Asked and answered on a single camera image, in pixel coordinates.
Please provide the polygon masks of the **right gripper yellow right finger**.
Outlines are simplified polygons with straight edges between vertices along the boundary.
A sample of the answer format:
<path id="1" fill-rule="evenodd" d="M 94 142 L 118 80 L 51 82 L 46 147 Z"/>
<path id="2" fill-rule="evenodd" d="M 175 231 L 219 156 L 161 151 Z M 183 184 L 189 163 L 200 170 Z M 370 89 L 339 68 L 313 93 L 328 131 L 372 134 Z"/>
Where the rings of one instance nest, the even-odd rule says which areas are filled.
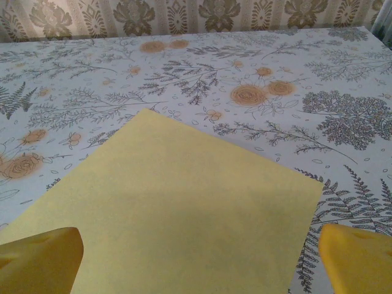
<path id="1" fill-rule="evenodd" d="M 391 294 L 390 236 L 326 224 L 318 248 L 334 293 Z"/>

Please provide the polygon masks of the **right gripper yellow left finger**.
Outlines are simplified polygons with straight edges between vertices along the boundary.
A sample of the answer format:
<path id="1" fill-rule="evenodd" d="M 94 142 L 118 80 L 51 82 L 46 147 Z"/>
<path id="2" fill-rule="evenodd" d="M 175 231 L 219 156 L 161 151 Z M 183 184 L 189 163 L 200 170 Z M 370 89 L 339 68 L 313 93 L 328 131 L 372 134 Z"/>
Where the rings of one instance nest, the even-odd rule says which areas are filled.
<path id="1" fill-rule="evenodd" d="M 70 293 L 83 258 L 75 227 L 1 245 L 1 293 Z"/>

